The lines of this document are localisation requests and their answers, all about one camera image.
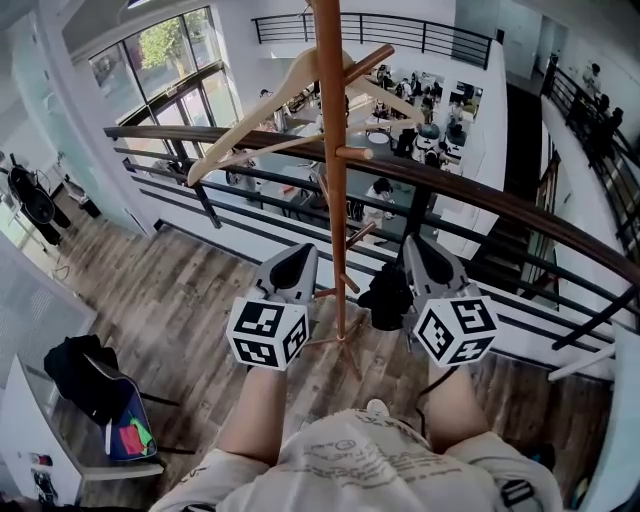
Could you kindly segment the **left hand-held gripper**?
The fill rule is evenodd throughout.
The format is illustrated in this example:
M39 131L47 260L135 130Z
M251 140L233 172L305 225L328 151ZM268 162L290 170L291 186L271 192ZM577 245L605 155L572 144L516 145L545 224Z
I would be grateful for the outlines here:
M234 299L226 337L245 365L286 370L310 339L318 250L294 245L262 263L249 290Z

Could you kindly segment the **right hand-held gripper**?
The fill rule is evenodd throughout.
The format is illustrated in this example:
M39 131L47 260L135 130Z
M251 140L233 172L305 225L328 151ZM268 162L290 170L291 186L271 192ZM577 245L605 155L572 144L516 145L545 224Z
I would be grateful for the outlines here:
M403 244L413 305L404 316L410 346L421 346L440 368L481 360L494 344L499 321L490 297L471 282L461 261L415 233Z

